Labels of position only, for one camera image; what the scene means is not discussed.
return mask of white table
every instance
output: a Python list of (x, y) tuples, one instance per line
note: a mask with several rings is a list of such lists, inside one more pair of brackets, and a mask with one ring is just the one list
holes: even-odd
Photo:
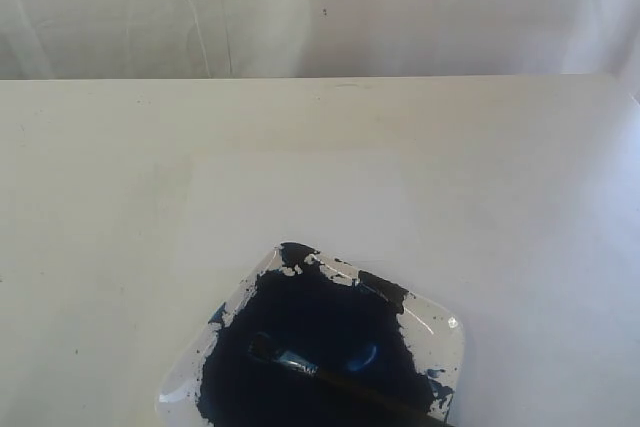
[(1, 82), (0, 116), (0, 425), (159, 425), (285, 237), (459, 315), (456, 425), (640, 417), (640, 108), (607, 76)]

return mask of paintbrush handle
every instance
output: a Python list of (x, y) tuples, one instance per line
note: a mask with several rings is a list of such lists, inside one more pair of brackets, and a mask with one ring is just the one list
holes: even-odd
[(386, 395), (382, 395), (373, 389), (360, 385), (352, 381), (351, 379), (348, 379), (334, 372), (319, 368), (315, 373), (315, 377), (345, 392), (349, 392), (350, 394), (359, 397), (360, 399), (382, 405), (393, 412), (397, 412), (409, 418), (418, 420), (420, 422), (420, 425), (424, 427), (451, 427), (441, 420), (434, 419), (426, 412), (414, 409), (413, 407), (403, 404), (402, 402), (398, 402), (397, 400)]

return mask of white backdrop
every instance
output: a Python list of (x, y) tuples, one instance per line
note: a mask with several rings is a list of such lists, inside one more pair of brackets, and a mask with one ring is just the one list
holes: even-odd
[(607, 70), (640, 89), (639, 0), (0, 0), (0, 78)]

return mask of paint stain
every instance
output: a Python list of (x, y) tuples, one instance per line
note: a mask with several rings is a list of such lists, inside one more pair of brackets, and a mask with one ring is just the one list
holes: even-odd
[(265, 332), (310, 362), (414, 409), (426, 411), (436, 398), (400, 334), (397, 302), (406, 291), (369, 273), (355, 285), (336, 284), (320, 271), (315, 253), (282, 244), (283, 267), (298, 266), (302, 273), (264, 272), (230, 325), (214, 314), (211, 321), (219, 319), (222, 327), (203, 365), (197, 399), (202, 417), (216, 427), (420, 425), (248, 355), (255, 334)]

